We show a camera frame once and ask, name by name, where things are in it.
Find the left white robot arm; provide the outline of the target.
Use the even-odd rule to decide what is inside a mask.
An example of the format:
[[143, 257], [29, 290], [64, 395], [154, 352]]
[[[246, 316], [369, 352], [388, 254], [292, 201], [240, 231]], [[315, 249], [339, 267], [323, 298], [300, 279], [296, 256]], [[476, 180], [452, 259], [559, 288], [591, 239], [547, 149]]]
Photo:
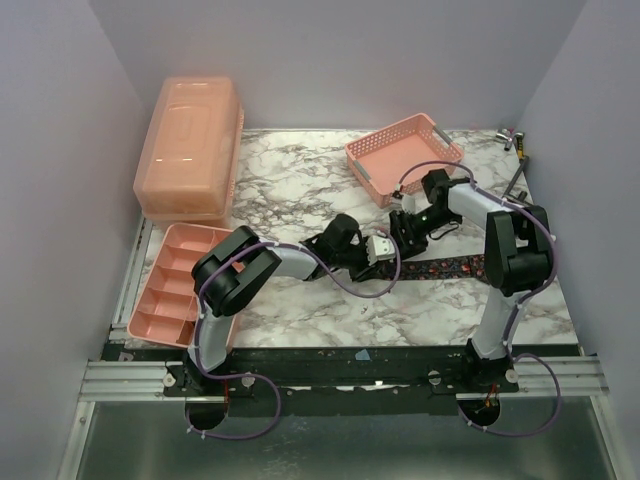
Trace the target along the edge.
[[[358, 281], [388, 260], [395, 272], [390, 284], [378, 293], [358, 292], [336, 276], [344, 270]], [[188, 347], [193, 362], [187, 373], [188, 384], [197, 393], [209, 395], [221, 381], [237, 377], [222, 374], [219, 368], [227, 357], [226, 337], [231, 333], [233, 317], [251, 303], [269, 279], [309, 282], [327, 276], [347, 293], [373, 299], [390, 292], [400, 271], [401, 251], [392, 235], [379, 231], [365, 236], [358, 222], [346, 214], [336, 216], [324, 231], [299, 244], [262, 238], [247, 225], [236, 228], [191, 271], [198, 319]]]

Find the dark floral necktie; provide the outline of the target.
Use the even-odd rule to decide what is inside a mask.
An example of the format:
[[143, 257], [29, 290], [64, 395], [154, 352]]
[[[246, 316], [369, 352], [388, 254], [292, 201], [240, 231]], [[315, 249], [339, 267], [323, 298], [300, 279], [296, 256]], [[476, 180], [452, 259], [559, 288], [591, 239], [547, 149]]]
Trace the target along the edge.
[[404, 261], [401, 264], [400, 281], [451, 280], [472, 278], [488, 284], [484, 256], [463, 255], [429, 260]]

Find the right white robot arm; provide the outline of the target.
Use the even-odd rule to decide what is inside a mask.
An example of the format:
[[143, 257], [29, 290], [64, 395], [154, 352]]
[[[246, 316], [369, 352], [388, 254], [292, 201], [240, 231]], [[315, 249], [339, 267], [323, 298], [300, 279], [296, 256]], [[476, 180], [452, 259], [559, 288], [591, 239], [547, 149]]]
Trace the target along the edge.
[[485, 232], [484, 272], [490, 290], [459, 370], [461, 383], [480, 392], [512, 367], [511, 344], [525, 307], [556, 275], [547, 213], [539, 206], [513, 205], [481, 189], [472, 177], [452, 179], [443, 169], [429, 171], [422, 187], [428, 208], [389, 213], [402, 259], [425, 251], [429, 234], [449, 223], [467, 219]]

